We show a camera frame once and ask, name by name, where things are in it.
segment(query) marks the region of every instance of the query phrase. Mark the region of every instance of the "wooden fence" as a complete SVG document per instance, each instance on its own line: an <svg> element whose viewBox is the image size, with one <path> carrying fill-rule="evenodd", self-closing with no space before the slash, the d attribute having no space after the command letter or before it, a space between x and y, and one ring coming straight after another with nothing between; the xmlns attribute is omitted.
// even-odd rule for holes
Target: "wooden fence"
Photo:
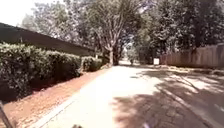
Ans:
<svg viewBox="0 0 224 128"><path fill-rule="evenodd" d="M193 68L224 68L224 44L165 54L160 63Z"/></svg>

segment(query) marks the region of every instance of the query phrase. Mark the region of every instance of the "fence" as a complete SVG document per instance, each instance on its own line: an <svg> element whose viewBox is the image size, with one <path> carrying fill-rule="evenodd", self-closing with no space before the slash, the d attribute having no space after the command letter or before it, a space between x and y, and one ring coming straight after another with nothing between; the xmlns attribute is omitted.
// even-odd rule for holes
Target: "fence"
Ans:
<svg viewBox="0 0 224 128"><path fill-rule="evenodd" d="M61 41L36 32L0 23L0 42L34 45L41 48L62 51L80 56L94 56L93 49Z"/></svg>
<svg viewBox="0 0 224 128"><path fill-rule="evenodd" d="M160 56L164 65L193 68L224 68L224 44Z"/></svg>

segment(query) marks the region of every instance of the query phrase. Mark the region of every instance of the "road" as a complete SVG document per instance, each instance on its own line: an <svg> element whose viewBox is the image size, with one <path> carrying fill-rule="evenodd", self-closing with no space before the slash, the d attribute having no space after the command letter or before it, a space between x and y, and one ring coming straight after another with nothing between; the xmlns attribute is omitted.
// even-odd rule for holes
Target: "road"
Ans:
<svg viewBox="0 0 224 128"><path fill-rule="evenodd" d="M220 82L218 77L160 67L113 67L74 94L73 102L44 127L221 128Z"/></svg>

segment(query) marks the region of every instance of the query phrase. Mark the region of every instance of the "tree trunk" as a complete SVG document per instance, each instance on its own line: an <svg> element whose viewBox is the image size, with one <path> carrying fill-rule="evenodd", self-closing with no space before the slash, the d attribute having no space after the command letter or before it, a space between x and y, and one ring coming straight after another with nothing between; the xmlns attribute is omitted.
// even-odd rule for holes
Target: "tree trunk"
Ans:
<svg viewBox="0 0 224 128"><path fill-rule="evenodd" d="M114 51L113 49L110 50L110 65L113 66L114 64Z"/></svg>
<svg viewBox="0 0 224 128"><path fill-rule="evenodd" d="M118 48L118 46L115 46L114 47L114 49L113 49L113 54L114 54L114 65L116 66L116 65L118 65L119 64L119 48Z"/></svg>

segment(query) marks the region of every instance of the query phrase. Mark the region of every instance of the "green hedge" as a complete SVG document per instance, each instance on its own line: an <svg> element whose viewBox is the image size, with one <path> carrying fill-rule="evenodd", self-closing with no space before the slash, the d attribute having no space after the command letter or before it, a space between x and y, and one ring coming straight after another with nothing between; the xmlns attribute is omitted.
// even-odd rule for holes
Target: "green hedge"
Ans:
<svg viewBox="0 0 224 128"><path fill-rule="evenodd" d="M0 97L6 88L21 98L29 95L31 88L78 77L80 63L80 58L71 54L0 44Z"/></svg>
<svg viewBox="0 0 224 128"><path fill-rule="evenodd" d="M93 57L82 57L81 68L85 72L94 72L101 68L102 60Z"/></svg>

